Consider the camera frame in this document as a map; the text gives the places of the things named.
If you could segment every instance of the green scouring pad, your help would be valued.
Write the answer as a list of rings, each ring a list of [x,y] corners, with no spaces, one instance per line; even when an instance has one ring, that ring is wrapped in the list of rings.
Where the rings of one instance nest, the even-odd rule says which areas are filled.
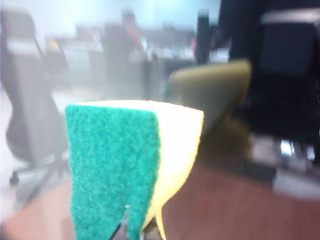
[[[174,112],[180,115],[189,113],[189,119],[196,115],[193,119],[198,127],[191,131],[195,140],[189,141],[193,149],[183,151],[174,146],[179,144],[175,143],[177,138],[170,137],[171,133],[161,133],[164,119],[174,117],[163,117],[164,113]],[[155,211],[187,178],[197,153],[202,120],[202,111],[161,102],[132,100],[69,105],[66,125],[72,177],[70,210],[75,238],[110,239],[122,221],[126,206],[129,206],[127,235],[130,240],[139,240],[141,230],[155,216]],[[179,129],[179,121],[173,122],[176,123],[171,126],[171,132],[173,128]],[[164,138],[171,140],[164,143]],[[186,152],[181,155],[184,160],[171,159],[167,160],[168,164],[162,163],[172,149],[177,149],[178,155],[181,155],[179,149],[181,153]],[[177,166],[168,168],[174,161],[173,165]],[[175,170],[170,170],[174,168],[181,169],[181,177],[177,177],[179,174]],[[169,181],[177,182],[172,184],[175,187],[168,187],[166,194],[161,193],[166,187],[161,185],[164,181],[160,182],[160,176],[165,176],[162,177],[165,181],[170,178]]]

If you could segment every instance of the person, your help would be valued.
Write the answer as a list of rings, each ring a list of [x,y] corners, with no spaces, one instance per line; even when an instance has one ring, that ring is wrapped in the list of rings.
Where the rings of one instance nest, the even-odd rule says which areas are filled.
[[[142,40],[140,36],[140,29],[136,24],[136,16],[132,11],[122,12],[122,24],[129,39],[129,46],[132,51],[143,50]]]

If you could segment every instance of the gray office chair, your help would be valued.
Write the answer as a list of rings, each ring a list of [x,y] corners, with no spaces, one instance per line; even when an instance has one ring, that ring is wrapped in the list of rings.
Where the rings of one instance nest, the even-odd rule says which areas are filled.
[[[17,42],[25,45],[17,49]],[[12,105],[6,142],[12,154],[27,164],[13,170],[11,185],[19,182],[21,173],[45,168],[47,174],[40,183],[43,184],[55,172],[62,175],[67,166],[62,160],[63,151],[68,149],[64,120],[44,80],[42,57],[31,16],[2,10],[1,85]],[[54,160],[44,163],[49,156],[54,156]]]

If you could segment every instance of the desk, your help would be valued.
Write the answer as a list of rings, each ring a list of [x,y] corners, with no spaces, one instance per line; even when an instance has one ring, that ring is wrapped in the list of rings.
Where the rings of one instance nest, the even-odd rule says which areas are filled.
[[[245,137],[241,139],[238,142],[243,145],[226,148],[232,161],[239,160],[241,151],[247,148]],[[208,162],[227,159],[221,157],[223,152],[213,153],[213,142],[212,134],[202,141],[189,178],[163,208],[168,240],[319,240],[320,201],[283,196],[267,185],[217,170]],[[73,240],[70,191],[67,181],[40,196],[2,224],[1,237]]]

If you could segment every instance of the chair backrest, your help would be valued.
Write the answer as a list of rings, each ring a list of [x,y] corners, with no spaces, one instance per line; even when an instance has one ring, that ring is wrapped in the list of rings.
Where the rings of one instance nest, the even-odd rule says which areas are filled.
[[[34,35],[30,15],[1,11],[1,84],[12,105],[6,139],[12,153],[27,161],[67,148],[63,119],[44,79],[39,46],[32,49]],[[11,46],[16,40],[27,51]]]
[[[320,8],[272,9],[261,17],[252,57],[254,130],[289,139],[305,139],[313,131],[319,137],[319,22]]]
[[[259,70],[263,73],[310,78],[319,74],[320,8],[265,13]]]

